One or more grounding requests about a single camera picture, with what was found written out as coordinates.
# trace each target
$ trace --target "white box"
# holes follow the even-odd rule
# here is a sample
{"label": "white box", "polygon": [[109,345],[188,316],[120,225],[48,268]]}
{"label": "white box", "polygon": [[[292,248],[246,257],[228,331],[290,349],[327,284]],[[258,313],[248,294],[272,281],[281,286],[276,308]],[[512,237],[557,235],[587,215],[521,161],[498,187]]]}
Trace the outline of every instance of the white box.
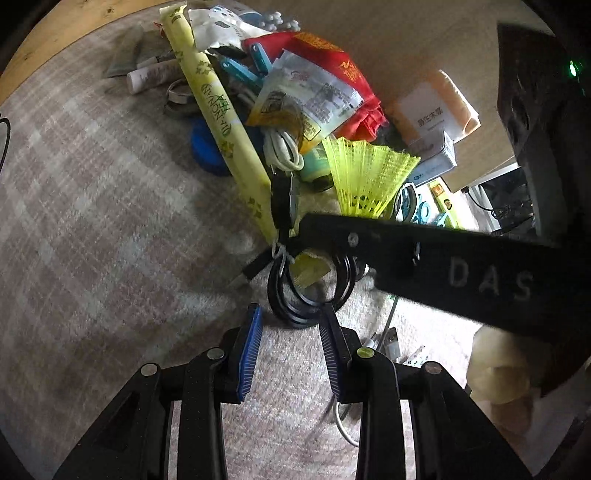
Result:
{"label": "white box", "polygon": [[421,161],[408,176],[407,182],[420,187],[457,166],[453,141],[442,128],[430,131],[408,146],[408,152]]}

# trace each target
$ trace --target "yellow shuttlecock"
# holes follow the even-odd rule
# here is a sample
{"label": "yellow shuttlecock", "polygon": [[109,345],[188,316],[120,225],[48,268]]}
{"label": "yellow shuttlecock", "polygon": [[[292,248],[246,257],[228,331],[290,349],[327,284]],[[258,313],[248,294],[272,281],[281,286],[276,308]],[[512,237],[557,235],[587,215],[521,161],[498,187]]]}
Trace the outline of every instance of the yellow shuttlecock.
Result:
{"label": "yellow shuttlecock", "polygon": [[322,142],[343,215],[379,217],[420,158],[365,140]]}

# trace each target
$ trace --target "red bag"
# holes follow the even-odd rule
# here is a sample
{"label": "red bag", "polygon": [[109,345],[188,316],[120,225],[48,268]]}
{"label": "red bag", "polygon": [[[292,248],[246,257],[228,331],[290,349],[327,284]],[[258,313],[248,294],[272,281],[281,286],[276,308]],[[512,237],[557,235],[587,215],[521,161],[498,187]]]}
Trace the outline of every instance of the red bag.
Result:
{"label": "red bag", "polygon": [[253,43],[260,43],[271,61],[280,57],[283,50],[288,50],[351,85],[363,98],[363,104],[337,129],[335,135],[349,140],[375,140],[379,126],[387,120],[378,97],[347,52],[307,32],[280,32],[249,38],[242,42],[244,50],[248,51]]}

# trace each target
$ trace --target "wooden table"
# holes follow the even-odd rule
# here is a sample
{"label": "wooden table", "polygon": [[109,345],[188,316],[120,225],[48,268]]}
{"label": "wooden table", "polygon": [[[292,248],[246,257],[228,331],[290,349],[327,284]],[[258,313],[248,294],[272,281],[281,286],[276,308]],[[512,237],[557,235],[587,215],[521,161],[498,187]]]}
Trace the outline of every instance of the wooden table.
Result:
{"label": "wooden table", "polygon": [[[0,103],[56,53],[87,33],[161,0],[61,0],[31,31],[0,77]],[[482,126],[456,144],[457,168],[445,181],[457,191],[512,156],[496,113],[499,21],[548,30],[520,0],[250,0],[281,11],[346,50],[384,106],[425,71],[444,70],[480,114]]]}

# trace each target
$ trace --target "yellow cardboard tube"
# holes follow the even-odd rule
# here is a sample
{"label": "yellow cardboard tube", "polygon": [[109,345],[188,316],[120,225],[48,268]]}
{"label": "yellow cardboard tube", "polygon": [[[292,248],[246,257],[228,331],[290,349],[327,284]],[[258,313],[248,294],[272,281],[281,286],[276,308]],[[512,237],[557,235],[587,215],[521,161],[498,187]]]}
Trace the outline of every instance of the yellow cardboard tube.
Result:
{"label": "yellow cardboard tube", "polygon": [[240,195],[269,243],[277,238],[271,216],[271,181],[207,55],[197,51],[183,15],[186,5],[160,9],[160,21]]}

